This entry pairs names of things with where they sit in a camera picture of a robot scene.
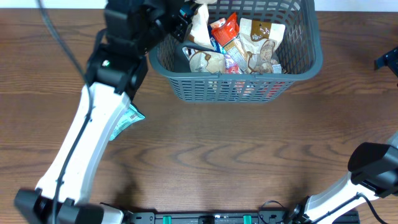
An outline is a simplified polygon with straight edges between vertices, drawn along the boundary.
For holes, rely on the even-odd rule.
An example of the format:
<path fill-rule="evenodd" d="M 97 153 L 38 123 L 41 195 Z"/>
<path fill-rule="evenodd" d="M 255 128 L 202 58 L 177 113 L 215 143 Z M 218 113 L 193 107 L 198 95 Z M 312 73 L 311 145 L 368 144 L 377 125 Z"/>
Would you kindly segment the cream brown snack bag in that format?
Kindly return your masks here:
<path fill-rule="evenodd" d="M 188 35 L 188 39 L 200 47 L 214 50 L 208 31 L 208 19 L 208 5 L 201 4 L 193 14 L 192 29 Z"/>

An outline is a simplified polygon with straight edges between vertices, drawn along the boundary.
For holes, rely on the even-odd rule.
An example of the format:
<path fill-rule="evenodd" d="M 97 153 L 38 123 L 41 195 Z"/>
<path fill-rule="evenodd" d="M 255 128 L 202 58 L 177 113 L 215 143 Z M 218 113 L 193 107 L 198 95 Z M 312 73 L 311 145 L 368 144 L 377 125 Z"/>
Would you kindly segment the orange cracker package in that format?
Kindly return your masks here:
<path fill-rule="evenodd" d="M 282 73 L 276 50 L 283 41 L 284 32 L 283 24 L 238 19 L 235 12 L 211 29 L 226 56 L 238 66 L 227 71 L 250 75 Z"/>

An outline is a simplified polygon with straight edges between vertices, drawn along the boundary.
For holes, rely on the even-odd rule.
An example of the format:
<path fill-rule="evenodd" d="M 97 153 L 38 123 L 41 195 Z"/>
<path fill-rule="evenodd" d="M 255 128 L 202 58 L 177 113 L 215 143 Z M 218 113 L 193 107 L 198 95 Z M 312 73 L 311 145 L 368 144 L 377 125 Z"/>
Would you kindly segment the grey plastic basket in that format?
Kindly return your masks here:
<path fill-rule="evenodd" d="M 189 1 L 182 14 L 188 38 L 149 60 L 183 101 L 265 103 L 322 67 L 313 1 Z"/>

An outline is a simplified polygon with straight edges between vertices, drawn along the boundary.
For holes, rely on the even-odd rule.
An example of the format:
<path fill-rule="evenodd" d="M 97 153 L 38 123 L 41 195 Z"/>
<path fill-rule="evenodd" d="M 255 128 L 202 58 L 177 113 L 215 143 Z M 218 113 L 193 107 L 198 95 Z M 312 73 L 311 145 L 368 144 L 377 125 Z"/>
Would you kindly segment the colourful tissue pack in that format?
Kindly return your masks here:
<path fill-rule="evenodd" d="M 228 19 L 221 18 L 208 25 L 211 44 L 215 52 L 225 56 L 228 74 L 244 74 L 248 70 L 246 54 L 239 38 L 239 25 L 236 14 Z"/>

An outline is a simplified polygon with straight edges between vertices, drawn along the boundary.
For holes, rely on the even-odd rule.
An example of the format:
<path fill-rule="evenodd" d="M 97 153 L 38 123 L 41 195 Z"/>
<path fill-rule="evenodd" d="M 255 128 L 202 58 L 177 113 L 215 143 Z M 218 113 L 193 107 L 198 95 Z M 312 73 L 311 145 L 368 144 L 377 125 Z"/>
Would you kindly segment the teal snack wrapper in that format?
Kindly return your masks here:
<path fill-rule="evenodd" d="M 138 121 L 144 120 L 145 118 L 146 117 L 138 110 L 138 108 L 131 103 L 129 108 L 117 122 L 109 140 L 115 140 L 125 129 Z"/>

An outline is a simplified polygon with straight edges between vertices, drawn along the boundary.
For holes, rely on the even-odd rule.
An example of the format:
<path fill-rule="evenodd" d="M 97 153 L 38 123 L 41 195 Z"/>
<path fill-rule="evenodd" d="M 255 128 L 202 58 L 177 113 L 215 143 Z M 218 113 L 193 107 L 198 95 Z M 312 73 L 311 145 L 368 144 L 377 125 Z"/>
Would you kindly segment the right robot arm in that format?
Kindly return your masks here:
<path fill-rule="evenodd" d="M 372 200 L 397 195 L 397 134 L 386 144 L 364 142 L 351 155 L 348 172 L 325 191 L 307 197 L 288 216 L 292 223 L 333 223 L 366 203 L 379 223 Z"/>

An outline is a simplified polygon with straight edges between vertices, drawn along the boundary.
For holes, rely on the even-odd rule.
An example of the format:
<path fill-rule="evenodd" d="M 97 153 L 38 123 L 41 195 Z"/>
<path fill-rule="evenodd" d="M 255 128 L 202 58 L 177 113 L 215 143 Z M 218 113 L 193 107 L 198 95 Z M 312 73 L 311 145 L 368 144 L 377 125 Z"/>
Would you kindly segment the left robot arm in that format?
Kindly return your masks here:
<path fill-rule="evenodd" d="M 146 53 L 167 36 L 184 41 L 194 1 L 109 1 L 106 27 L 95 39 L 72 125 L 35 189 L 18 191 L 14 204 L 29 223 L 129 223 L 127 211 L 89 203 L 95 174 L 122 115 L 147 71 Z"/>

